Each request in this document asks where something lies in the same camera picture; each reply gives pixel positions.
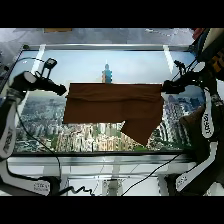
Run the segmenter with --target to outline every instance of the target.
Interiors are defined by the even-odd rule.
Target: cityscape print
[[[109,64],[102,71],[102,82],[112,82]],[[99,151],[170,151],[191,149],[186,129],[180,124],[182,116],[195,111],[204,101],[201,96],[164,97],[163,118],[153,131],[146,147],[121,133],[123,123],[63,124],[66,105],[64,97],[29,96],[21,114],[27,131],[53,152],[99,152]],[[15,152],[47,152],[38,141],[17,125]]]

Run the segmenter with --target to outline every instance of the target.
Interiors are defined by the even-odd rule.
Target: floor
[[[44,33],[43,28],[0,28],[0,62],[10,65],[23,44],[191,44],[189,28],[73,28]]]

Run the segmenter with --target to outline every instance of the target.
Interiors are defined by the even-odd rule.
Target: folded cloth
[[[121,132],[146,145],[160,124],[160,84],[71,83],[64,123],[120,123]]]

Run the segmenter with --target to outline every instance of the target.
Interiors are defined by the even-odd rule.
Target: brown towel
[[[71,83],[64,123],[120,123],[121,132],[146,145],[162,119],[160,84]]]

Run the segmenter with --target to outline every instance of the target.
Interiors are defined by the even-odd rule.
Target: sky
[[[36,57],[38,51],[25,51],[20,58]],[[194,60],[189,52],[170,52],[173,60],[179,60],[186,65]],[[174,67],[169,70],[164,51],[113,51],[113,50],[48,50],[42,60],[54,58],[57,65],[53,68],[50,78],[57,84],[69,88],[71,82],[88,83],[102,82],[102,71],[106,61],[112,70],[113,83],[163,83],[172,79],[178,72]],[[33,60],[18,62],[11,78],[22,71],[31,71]],[[200,95],[200,88],[189,87],[181,96],[194,97]],[[54,93],[34,91],[31,95],[53,96]]]

